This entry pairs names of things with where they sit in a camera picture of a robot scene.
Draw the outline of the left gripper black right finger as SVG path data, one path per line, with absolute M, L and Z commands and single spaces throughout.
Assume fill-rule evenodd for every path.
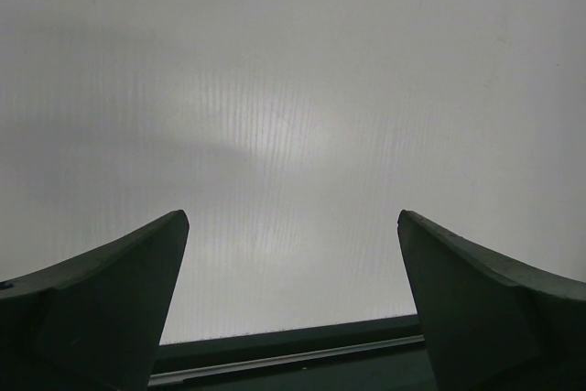
M 582 390 L 585 285 L 412 211 L 397 233 L 440 390 Z

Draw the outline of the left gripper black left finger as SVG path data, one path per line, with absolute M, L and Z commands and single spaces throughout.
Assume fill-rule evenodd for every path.
M 1 284 L 4 390 L 144 390 L 189 221 L 169 212 L 109 244 Z

